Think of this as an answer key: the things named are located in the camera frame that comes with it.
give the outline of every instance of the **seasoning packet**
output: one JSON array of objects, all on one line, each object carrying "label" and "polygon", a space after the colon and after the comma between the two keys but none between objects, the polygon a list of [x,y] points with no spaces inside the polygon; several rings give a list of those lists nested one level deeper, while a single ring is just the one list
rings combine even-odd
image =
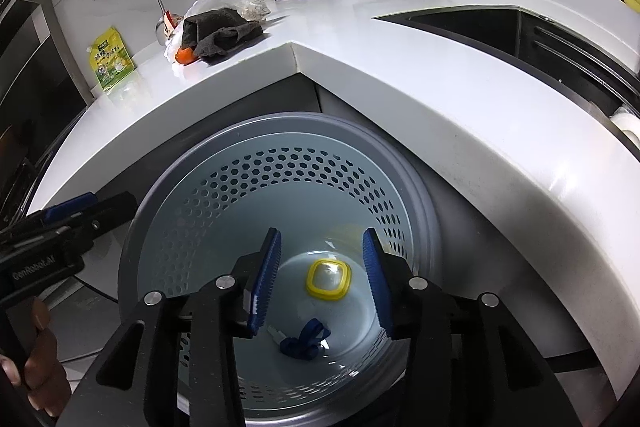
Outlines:
[{"label": "seasoning packet", "polygon": [[111,89],[136,69],[120,34],[114,27],[95,39],[88,51],[89,64],[104,90]]}]

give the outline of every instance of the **perforated basket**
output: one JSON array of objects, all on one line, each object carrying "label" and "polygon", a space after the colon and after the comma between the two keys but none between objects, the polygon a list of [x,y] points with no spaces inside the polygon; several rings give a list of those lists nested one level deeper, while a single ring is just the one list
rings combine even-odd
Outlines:
[{"label": "perforated basket", "polygon": [[[282,232],[282,261],[265,326],[234,341],[248,425],[330,425],[366,406],[402,374],[406,344],[378,325],[362,260],[362,233],[414,273],[438,277],[439,235],[417,173],[372,132],[315,113],[265,116],[228,128],[172,165],[143,201],[124,247],[121,314],[148,291],[192,293],[258,250],[269,227]],[[305,291],[314,260],[350,264],[340,301]],[[277,334],[297,336],[311,318],[332,330],[322,356],[290,359]],[[188,397],[189,339],[178,376]]]}]

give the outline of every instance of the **carrot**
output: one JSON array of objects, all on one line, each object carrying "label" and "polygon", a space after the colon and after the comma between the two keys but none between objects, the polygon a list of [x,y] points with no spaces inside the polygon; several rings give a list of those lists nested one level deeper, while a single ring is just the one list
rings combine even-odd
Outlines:
[{"label": "carrot", "polygon": [[193,50],[191,48],[181,48],[178,50],[177,54],[175,54],[175,60],[178,64],[186,66],[187,64],[191,64],[198,60],[198,57],[193,54]]}]

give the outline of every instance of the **finger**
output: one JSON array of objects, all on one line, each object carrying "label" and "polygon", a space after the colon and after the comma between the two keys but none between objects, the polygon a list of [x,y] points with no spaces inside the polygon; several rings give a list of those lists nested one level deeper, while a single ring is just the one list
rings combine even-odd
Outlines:
[{"label": "finger", "polygon": [[18,387],[20,385],[20,373],[18,373],[18,368],[12,360],[7,357],[3,357],[0,355],[0,364],[2,365],[2,369],[6,373],[7,377],[11,381],[11,383]]},{"label": "finger", "polygon": [[34,409],[44,409],[50,416],[60,416],[71,398],[71,387],[66,381],[65,368],[56,362],[49,380],[29,393],[29,402]]},{"label": "finger", "polygon": [[29,360],[24,364],[24,380],[31,389],[37,389],[48,379],[58,353],[58,341],[50,330],[38,335]]},{"label": "finger", "polygon": [[33,324],[38,328],[38,331],[44,331],[49,326],[51,316],[49,315],[49,309],[47,305],[40,299],[33,299],[33,306],[31,308],[31,318]]}]

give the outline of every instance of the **dark towel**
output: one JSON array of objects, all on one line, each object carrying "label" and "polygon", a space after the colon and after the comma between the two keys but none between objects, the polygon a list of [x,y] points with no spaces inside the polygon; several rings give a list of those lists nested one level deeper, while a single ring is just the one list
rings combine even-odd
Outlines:
[{"label": "dark towel", "polygon": [[185,19],[182,48],[192,48],[196,57],[215,62],[260,35],[259,22],[248,22],[237,11],[223,8]]}]

